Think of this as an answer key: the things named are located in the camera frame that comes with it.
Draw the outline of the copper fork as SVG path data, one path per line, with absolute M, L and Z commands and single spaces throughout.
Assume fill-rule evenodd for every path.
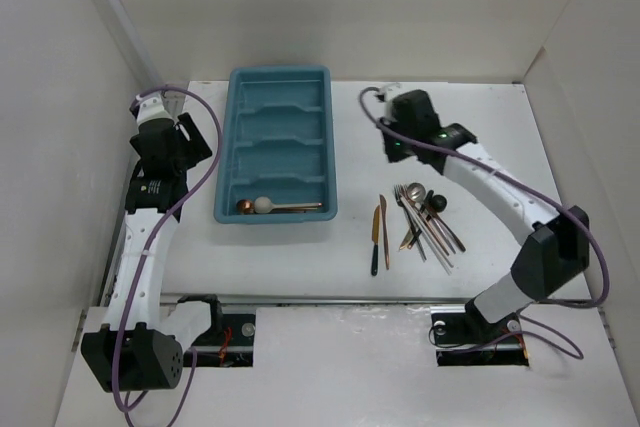
M 406 194 L 406 186 L 409 184 L 401 185 L 401 193 L 407 197 Z M 427 195 L 435 194 L 433 190 L 427 191 Z M 415 208 L 419 211 L 423 219 L 435 230 L 438 238 L 444 243 L 449 254 L 456 254 L 458 252 L 465 252 L 466 247 L 461 239 L 457 236 L 457 234 L 448 226 L 448 224 L 442 219 L 441 214 L 438 218 L 434 218 L 432 216 L 427 215 L 424 212 L 424 203 L 412 203 L 415 205 Z

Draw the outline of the silver spoon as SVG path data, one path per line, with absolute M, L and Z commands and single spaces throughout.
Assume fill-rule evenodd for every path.
M 426 199 L 427 191 L 422 184 L 414 182 L 406 186 L 406 194 L 409 200 L 423 203 Z

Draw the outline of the copper spoon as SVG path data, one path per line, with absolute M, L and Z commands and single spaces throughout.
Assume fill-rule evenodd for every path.
M 256 214 L 253 210 L 253 202 L 255 200 L 241 199 L 236 203 L 236 210 L 240 214 Z

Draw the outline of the white spoon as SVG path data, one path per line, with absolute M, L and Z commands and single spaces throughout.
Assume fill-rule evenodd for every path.
M 253 202 L 253 210 L 256 214 L 313 211 L 321 208 L 322 206 L 323 204 L 318 202 L 277 204 L 266 196 L 258 197 Z

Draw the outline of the black spoon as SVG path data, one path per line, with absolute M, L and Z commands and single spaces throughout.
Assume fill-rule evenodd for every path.
M 424 212 L 434 218 L 438 218 L 439 215 L 446 209 L 448 205 L 447 199 L 441 194 L 431 194 L 426 197 L 423 205 Z

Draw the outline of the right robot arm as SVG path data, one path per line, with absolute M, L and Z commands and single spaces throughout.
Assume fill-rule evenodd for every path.
M 459 123 L 441 124 L 429 94 L 412 90 L 388 98 L 376 119 L 391 163 L 414 157 L 473 195 L 511 232 L 520 251 L 509 271 L 465 305 L 465 333 L 490 343 L 529 305 L 549 297 L 589 266 L 589 218 L 565 208 L 506 173 L 477 137 Z

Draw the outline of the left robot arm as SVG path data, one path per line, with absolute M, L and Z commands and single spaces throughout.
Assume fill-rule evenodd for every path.
M 112 298 L 81 354 L 108 393 L 173 389 L 197 339 L 223 334 L 215 295 L 186 296 L 167 317 L 160 297 L 166 260 L 192 194 L 187 172 L 213 153 L 187 113 L 142 121 L 130 140 L 139 155 L 125 199 L 125 242 Z

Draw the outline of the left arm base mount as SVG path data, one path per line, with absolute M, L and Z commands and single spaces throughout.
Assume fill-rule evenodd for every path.
M 198 367 L 235 368 L 253 365 L 256 312 L 234 306 L 215 310 L 203 301 L 181 302 L 161 309 L 160 330 L 181 345 L 184 366 L 197 352 Z

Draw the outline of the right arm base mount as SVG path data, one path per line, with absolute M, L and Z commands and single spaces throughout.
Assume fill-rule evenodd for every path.
M 465 312 L 433 311 L 429 340 L 438 367 L 528 367 L 526 346 L 516 315 L 493 326 L 472 324 Z

